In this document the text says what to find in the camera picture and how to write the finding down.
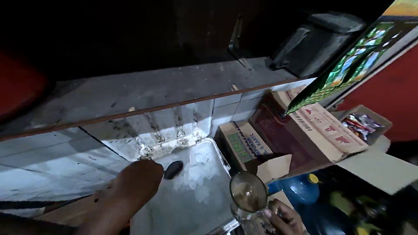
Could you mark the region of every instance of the red wall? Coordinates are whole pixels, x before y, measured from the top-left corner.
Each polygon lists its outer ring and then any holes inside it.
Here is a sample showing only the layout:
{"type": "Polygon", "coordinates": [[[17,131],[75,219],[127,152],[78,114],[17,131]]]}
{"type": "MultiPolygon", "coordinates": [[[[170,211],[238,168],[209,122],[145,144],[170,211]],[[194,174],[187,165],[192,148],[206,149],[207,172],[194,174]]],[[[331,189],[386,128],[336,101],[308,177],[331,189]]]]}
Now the red wall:
{"type": "Polygon", "coordinates": [[[357,105],[393,123],[385,134],[392,142],[418,140],[418,46],[346,96],[338,110],[357,105]]]}

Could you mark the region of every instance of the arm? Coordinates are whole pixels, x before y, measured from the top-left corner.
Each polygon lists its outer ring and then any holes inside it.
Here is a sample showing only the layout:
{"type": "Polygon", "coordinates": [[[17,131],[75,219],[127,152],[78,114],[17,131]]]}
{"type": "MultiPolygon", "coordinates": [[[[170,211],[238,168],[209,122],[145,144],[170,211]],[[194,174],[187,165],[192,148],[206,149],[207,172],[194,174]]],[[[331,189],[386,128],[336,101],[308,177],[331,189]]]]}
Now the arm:
{"type": "Polygon", "coordinates": [[[136,161],[121,171],[95,216],[78,234],[118,234],[158,191],[163,167],[152,160],[136,161]]]}

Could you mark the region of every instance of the yellow bottle cap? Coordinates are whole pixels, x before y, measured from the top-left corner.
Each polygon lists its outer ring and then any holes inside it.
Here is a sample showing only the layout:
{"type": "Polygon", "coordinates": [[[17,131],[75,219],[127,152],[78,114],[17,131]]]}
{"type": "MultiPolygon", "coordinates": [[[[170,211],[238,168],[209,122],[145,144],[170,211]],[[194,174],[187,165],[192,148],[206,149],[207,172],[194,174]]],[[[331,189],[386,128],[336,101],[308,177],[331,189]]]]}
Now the yellow bottle cap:
{"type": "Polygon", "coordinates": [[[357,235],[369,235],[369,233],[362,227],[357,227],[357,235]]]}
{"type": "Polygon", "coordinates": [[[319,182],[318,177],[316,177],[316,175],[314,175],[314,174],[309,174],[308,175],[308,180],[309,180],[309,182],[311,182],[313,184],[317,184],[319,182]]]}

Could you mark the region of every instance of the green logo on box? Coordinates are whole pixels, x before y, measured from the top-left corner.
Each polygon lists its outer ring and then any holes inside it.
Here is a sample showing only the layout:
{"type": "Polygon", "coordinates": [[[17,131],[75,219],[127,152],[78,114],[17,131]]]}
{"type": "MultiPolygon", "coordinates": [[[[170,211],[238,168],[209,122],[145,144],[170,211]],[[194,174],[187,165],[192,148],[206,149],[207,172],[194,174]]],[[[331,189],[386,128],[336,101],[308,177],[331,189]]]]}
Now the green logo on box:
{"type": "Polygon", "coordinates": [[[245,150],[244,146],[240,142],[234,143],[234,144],[232,144],[232,146],[234,147],[234,150],[235,150],[236,153],[239,153],[239,152],[245,150]]]}
{"type": "Polygon", "coordinates": [[[241,161],[244,162],[248,162],[249,160],[251,160],[252,158],[248,155],[248,153],[240,153],[238,154],[238,156],[240,157],[241,161]]]}
{"type": "Polygon", "coordinates": [[[240,140],[240,138],[238,137],[238,134],[231,134],[228,136],[228,140],[233,143],[233,142],[237,142],[240,140]]]}

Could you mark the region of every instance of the brown cardboard box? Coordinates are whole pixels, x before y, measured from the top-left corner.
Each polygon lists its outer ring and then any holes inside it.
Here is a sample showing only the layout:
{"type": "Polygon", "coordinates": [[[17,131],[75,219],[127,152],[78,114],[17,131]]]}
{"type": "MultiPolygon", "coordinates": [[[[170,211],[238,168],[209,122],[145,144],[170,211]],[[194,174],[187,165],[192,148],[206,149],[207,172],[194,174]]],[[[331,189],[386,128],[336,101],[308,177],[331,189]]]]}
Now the brown cardboard box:
{"type": "Polygon", "coordinates": [[[220,125],[215,141],[239,171],[256,174],[264,183],[289,173],[291,155],[277,157],[247,121],[220,125]]]}
{"type": "Polygon", "coordinates": [[[386,119],[382,115],[379,115],[378,113],[373,112],[371,109],[365,107],[364,105],[358,105],[358,106],[356,106],[356,107],[354,107],[350,110],[344,111],[344,113],[341,114],[338,117],[338,120],[342,121],[343,119],[345,119],[348,115],[350,115],[352,113],[366,114],[371,119],[373,119],[375,122],[377,122],[377,123],[379,123],[380,125],[383,126],[383,127],[380,127],[380,128],[376,128],[375,132],[367,135],[366,143],[368,145],[374,144],[376,142],[377,138],[379,138],[379,136],[384,135],[386,133],[386,131],[388,131],[392,127],[392,122],[391,121],[389,121],[388,119],[386,119]]]}
{"type": "Polygon", "coordinates": [[[317,103],[282,117],[292,98],[303,88],[271,92],[250,119],[273,153],[292,155],[288,176],[325,168],[367,148],[366,143],[317,103]]]}

